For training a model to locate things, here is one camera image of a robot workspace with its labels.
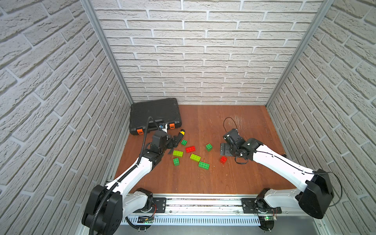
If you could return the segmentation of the red 2x4 lego brick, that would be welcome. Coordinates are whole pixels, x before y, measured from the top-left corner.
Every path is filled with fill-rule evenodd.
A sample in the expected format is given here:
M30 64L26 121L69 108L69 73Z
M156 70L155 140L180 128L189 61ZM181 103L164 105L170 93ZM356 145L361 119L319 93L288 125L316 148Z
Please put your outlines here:
M195 152L195 151L196 151L195 146L189 146L189 147L186 147L186 152L187 152L187 153L191 153L191 152Z

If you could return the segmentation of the black plastic tool case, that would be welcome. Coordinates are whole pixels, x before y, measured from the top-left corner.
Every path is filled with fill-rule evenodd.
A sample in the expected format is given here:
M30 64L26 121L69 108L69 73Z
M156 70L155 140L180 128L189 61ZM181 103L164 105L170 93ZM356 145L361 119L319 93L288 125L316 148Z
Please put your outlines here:
M166 98L132 104L130 108L130 134L135 136L144 134L147 123L149 132L157 130L161 123L166 123L168 129L181 127L182 119L177 99Z

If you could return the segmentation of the lime 2x4 lego brick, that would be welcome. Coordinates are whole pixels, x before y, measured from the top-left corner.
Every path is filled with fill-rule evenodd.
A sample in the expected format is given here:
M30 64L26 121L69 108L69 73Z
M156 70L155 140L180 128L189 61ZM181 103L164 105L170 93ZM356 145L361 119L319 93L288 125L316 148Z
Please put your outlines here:
M183 151L178 151L178 150L174 150L172 153L174 157L183 157L183 154L184 154Z

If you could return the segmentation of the green 2x4 lego brick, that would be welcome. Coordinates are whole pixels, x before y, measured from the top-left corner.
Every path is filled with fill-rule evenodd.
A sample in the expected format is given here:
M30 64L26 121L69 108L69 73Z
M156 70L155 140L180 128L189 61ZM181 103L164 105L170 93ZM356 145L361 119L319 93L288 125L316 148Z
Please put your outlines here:
M209 170L210 164L200 161L199 164L198 164L198 167L202 168L202 169Z

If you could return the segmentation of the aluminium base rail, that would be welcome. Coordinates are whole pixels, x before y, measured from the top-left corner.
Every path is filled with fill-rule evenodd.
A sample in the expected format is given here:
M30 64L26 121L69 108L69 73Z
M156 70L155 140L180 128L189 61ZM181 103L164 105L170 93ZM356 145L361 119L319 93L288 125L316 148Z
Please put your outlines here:
M286 218L311 217L297 208L279 206L260 212L254 194L156 194L156 212L137 211L124 219L133 225L171 226L260 226Z

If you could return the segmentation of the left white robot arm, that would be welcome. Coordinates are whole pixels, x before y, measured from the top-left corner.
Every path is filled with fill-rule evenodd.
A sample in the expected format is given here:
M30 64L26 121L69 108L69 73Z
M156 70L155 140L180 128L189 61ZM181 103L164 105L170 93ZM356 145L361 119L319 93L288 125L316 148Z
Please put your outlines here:
M97 185L92 189L81 221L89 228L90 235L112 235L124 217L151 208L152 192L138 189L132 195L128 193L155 168L166 150L178 145L184 135L184 129L175 137L166 130L157 130L152 142L142 146L139 157L128 170L107 185Z

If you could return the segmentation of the small dark green lego brick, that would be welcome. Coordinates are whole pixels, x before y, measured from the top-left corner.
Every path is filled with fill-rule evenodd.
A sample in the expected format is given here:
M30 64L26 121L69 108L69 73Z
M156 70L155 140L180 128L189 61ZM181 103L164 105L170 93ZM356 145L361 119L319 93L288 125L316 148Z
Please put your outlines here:
M207 150L208 152L210 152L210 151L212 150L212 145L211 145L211 144L207 144L207 145L206 145L206 150Z

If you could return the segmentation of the small red lego brick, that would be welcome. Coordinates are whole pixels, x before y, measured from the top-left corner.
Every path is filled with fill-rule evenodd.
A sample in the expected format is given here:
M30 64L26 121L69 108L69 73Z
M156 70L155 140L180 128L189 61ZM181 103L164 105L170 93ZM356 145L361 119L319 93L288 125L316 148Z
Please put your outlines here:
M225 163L227 162L227 157L222 156L221 159L220 159L220 162L221 162L222 164L225 164Z

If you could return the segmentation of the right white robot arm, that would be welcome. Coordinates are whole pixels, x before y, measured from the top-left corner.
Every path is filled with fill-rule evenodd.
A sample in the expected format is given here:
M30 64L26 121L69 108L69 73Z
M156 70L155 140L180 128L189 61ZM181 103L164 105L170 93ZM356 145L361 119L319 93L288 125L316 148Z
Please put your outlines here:
M237 129L230 130L223 138L236 159L243 158L266 166L296 187L292 190L263 189L254 201L257 211L268 213L285 207L301 209L316 219L324 217L334 198L328 172L299 165L254 138L245 140Z

